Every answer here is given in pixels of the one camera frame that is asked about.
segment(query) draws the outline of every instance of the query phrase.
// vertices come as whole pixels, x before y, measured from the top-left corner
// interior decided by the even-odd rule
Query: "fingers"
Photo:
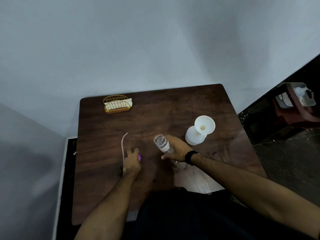
[[[164,160],[164,159],[172,159],[172,156],[173,154],[164,154],[161,156],[161,159]]]
[[[139,154],[140,153],[139,148],[136,147],[133,153]]]

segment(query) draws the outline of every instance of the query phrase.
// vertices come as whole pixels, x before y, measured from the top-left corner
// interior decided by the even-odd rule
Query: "wire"
[[[125,153],[123,152],[123,139],[128,133],[124,134],[121,140],[121,148],[122,148],[122,157],[123,157],[123,163],[125,163]]]

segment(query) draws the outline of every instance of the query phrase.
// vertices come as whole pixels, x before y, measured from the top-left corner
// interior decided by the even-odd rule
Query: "watch strap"
[[[198,153],[196,151],[190,151],[188,152],[185,157],[184,157],[184,161],[187,163],[187,164],[190,164],[191,166],[193,166],[192,162],[191,162],[191,156],[195,153]]]

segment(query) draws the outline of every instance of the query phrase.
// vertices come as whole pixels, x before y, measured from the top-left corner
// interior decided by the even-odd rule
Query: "gray wall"
[[[0,104],[1,239],[51,239],[65,140]]]
[[[0,0],[0,102],[66,136],[90,96],[221,83],[241,112],[319,54],[319,6]]]

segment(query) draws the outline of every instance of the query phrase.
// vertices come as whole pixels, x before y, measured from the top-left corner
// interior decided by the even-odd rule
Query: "wood grain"
[[[81,224],[117,183],[125,149],[138,147],[142,170],[134,184],[129,211],[137,211],[151,191],[183,186],[199,193],[218,187],[208,175],[188,165],[185,170],[160,160],[153,143],[158,134],[184,140],[187,129],[201,115],[210,116],[215,131],[192,148],[201,154],[266,176],[238,116],[221,84],[124,94],[132,98],[130,111],[104,112],[105,96],[80,101],[72,222]]]

